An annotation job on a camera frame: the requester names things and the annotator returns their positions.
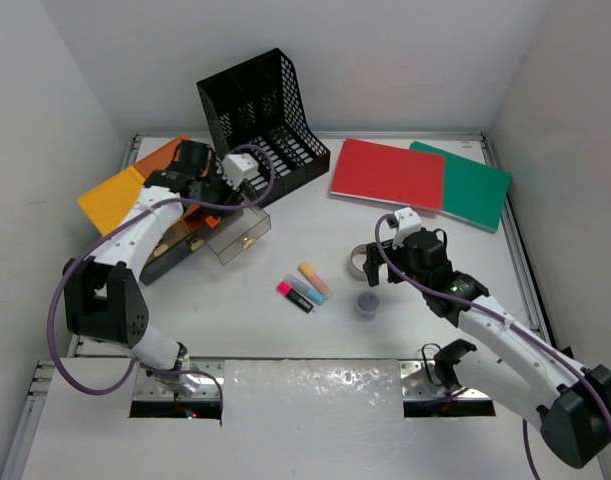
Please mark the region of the clear grey drawer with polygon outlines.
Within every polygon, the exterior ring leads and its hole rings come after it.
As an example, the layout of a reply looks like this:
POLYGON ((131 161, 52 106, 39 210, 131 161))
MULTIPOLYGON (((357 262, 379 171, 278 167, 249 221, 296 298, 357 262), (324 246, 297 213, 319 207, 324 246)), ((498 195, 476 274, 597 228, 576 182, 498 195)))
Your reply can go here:
POLYGON ((260 207, 236 211, 202 234, 207 247, 222 265, 251 248, 271 229, 270 216, 260 207))

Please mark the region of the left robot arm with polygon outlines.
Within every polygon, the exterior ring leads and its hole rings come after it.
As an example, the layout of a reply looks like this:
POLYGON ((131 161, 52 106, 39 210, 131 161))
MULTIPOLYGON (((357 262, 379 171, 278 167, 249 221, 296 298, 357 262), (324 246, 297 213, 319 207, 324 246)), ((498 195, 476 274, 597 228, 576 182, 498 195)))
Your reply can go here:
POLYGON ((114 347, 174 393, 190 393, 199 373, 190 366, 186 346, 150 320, 141 273, 187 212, 219 221, 250 207, 242 185, 258 168, 247 146, 218 157, 205 143, 179 140, 164 167, 138 176, 117 225, 64 267, 48 319, 55 319, 63 301, 70 333, 114 347))

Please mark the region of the pink highlighter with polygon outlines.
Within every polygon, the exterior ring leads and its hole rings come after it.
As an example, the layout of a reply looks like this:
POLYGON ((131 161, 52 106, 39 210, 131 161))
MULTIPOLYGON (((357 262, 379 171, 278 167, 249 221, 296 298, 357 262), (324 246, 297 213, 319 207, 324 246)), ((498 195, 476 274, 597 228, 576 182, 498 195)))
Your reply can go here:
POLYGON ((313 310, 313 304, 286 282, 280 282, 276 290, 282 297, 286 298, 305 313, 310 313, 313 310))

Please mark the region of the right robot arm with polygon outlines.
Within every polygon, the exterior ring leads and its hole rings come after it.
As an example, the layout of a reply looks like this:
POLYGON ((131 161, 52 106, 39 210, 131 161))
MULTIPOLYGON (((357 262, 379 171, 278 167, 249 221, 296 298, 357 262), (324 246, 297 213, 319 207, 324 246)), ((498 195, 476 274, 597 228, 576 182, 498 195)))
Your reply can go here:
POLYGON ((611 370, 588 367, 556 350, 509 314, 489 289, 456 270, 446 236, 420 225, 405 226, 392 215, 366 247, 363 270, 370 286, 387 268, 388 282, 405 282, 422 294, 428 309, 466 333, 434 356, 440 387, 480 390, 538 431, 550 451, 581 469, 611 447, 611 370))

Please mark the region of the blue highlighter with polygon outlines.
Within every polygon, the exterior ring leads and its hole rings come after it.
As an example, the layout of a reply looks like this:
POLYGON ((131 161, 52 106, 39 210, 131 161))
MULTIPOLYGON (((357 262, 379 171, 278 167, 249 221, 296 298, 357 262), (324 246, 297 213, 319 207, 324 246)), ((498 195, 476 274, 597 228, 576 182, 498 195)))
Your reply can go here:
POLYGON ((312 287, 312 286, 302 282, 301 280, 299 280, 295 276, 293 276, 291 274, 287 274, 284 277, 284 281, 290 287, 292 287, 294 290, 296 290, 300 295, 302 295, 303 297, 307 298, 309 301, 313 302, 314 304, 316 304, 318 306, 321 306, 321 305, 324 304, 326 298, 318 290, 316 290, 314 287, 312 287))

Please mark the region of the light orange highlighter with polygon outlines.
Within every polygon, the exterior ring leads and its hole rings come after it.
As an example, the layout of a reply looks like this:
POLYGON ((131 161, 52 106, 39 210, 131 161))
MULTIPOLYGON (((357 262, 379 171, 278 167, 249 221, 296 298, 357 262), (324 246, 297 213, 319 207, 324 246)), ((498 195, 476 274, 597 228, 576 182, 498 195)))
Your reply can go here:
POLYGON ((298 265, 298 270, 309 281, 309 283, 326 299, 332 298, 332 291, 330 287, 322 280, 322 278, 307 262, 301 262, 298 265))

